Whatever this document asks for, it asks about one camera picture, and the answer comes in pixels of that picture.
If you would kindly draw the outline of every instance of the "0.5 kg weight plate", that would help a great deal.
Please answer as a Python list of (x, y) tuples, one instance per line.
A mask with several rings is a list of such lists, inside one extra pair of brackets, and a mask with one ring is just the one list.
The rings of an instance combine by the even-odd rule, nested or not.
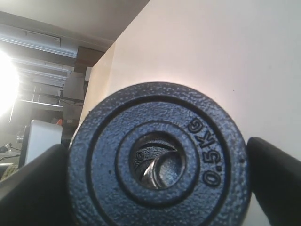
[(103, 100), (70, 147), (83, 226), (238, 226), (250, 200), (246, 145), (213, 100), (152, 82)]

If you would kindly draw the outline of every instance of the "black weight plate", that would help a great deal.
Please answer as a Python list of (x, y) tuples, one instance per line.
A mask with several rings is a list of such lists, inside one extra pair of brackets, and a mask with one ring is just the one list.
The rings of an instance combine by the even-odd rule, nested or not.
[[(161, 135), (162, 146), (145, 146)], [(135, 170), (154, 158), (149, 148), (168, 147), (183, 156), (180, 178), (144, 187)], [(68, 187), (83, 226), (238, 226), (245, 216), (244, 140), (217, 103), (188, 87), (152, 82), (114, 93), (87, 116), (70, 151)]]

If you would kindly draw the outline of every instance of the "center hole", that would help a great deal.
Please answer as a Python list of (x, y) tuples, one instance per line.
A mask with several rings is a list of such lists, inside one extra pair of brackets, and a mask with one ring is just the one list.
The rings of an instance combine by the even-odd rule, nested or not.
[(185, 167), (185, 154), (177, 140), (166, 133), (151, 133), (140, 138), (132, 149), (133, 176), (150, 189), (174, 185)]

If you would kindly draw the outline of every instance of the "white wall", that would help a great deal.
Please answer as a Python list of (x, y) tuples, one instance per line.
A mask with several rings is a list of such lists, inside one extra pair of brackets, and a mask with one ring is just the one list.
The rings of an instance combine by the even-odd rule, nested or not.
[[(99, 85), (108, 95), (146, 81), (187, 85), (219, 103), (246, 141), (262, 137), (301, 160), (300, 7), (297, 0), (152, 0), (117, 39), (110, 79)], [(254, 197), (243, 225), (269, 225)]]

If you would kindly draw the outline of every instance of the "weight plate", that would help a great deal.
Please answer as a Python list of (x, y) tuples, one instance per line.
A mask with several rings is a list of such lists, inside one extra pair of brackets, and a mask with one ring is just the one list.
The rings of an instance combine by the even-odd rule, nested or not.
[[(176, 177), (164, 168), (170, 186), (148, 187), (143, 172), (170, 151), (182, 161), (167, 161)], [(83, 226), (238, 226), (250, 200), (246, 145), (233, 120), (204, 94), (166, 82), (98, 104), (73, 138), (68, 178)]]

